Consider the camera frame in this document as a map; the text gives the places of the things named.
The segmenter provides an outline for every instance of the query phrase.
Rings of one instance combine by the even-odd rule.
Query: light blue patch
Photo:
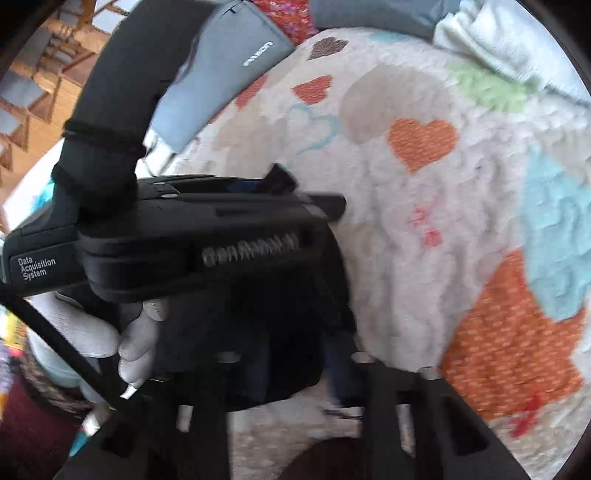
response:
[[[33,212],[36,212],[39,208],[45,205],[53,198],[53,189],[55,185],[53,183],[53,179],[49,179],[47,185],[43,187],[41,193],[37,196],[33,203]]]
[[[370,40],[373,41],[379,41],[382,43],[387,43],[387,44],[394,44],[396,42],[402,41],[402,40],[408,40],[409,36],[404,34],[404,33],[398,33],[398,32],[389,32],[389,31],[380,31],[380,32],[376,32],[376,33],[372,33],[369,36]]]
[[[330,142],[332,142],[340,132],[339,119],[336,118],[334,115],[316,116],[316,114],[314,114],[314,109],[311,106],[306,105],[305,103],[296,103],[290,108],[290,111],[292,110],[302,110],[303,112],[306,112],[308,114],[308,119],[310,120],[311,124],[315,122],[327,122],[330,127],[330,132],[325,138],[322,138],[316,143],[313,143],[312,145],[309,145],[308,147],[297,151],[295,153],[296,155],[301,155],[302,153],[311,150],[321,150],[322,148],[330,144]]]
[[[73,457],[74,455],[76,455],[79,451],[82,450],[82,447],[84,445],[86,445],[87,443],[88,443],[88,437],[85,435],[85,433],[78,432],[78,434],[76,435],[76,438],[74,439],[74,443],[72,444],[72,447],[70,448],[69,456]]]
[[[544,313],[559,322],[576,315],[591,283],[591,187],[530,149],[522,201],[525,273]]]

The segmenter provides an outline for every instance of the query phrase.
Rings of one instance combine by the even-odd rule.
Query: gloved hand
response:
[[[145,301],[141,315],[121,336],[119,375],[135,388],[139,388],[152,373],[160,322],[166,317],[166,311],[166,303],[162,300]]]
[[[55,292],[37,295],[31,304],[98,369],[98,358],[117,353],[121,356],[119,372],[127,383],[139,387],[151,373],[154,347],[158,341],[158,322],[164,316],[160,302],[146,302],[145,310],[120,336],[104,320],[82,310],[75,300]],[[84,382],[36,333],[28,331],[31,352],[49,380],[66,388],[79,387],[90,401],[99,402],[98,394]]]

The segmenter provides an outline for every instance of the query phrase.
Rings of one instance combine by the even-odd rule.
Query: blue heart outline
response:
[[[310,145],[309,147],[306,147],[300,151],[297,151],[295,153],[296,155],[301,155],[302,153],[305,153],[305,152],[308,152],[311,150],[321,150],[322,148],[324,148],[328,144],[330,144],[340,132],[340,121],[334,115],[328,114],[328,115],[316,116],[314,114],[314,109],[311,106],[306,105],[305,103],[296,103],[295,105],[292,105],[290,107],[289,111],[291,112],[292,110],[301,110],[303,112],[306,112],[308,114],[308,119],[310,122],[314,122],[316,120],[326,121],[329,123],[329,127],[330,127],[330,133],[328,134],[328,136],[326,138]]]

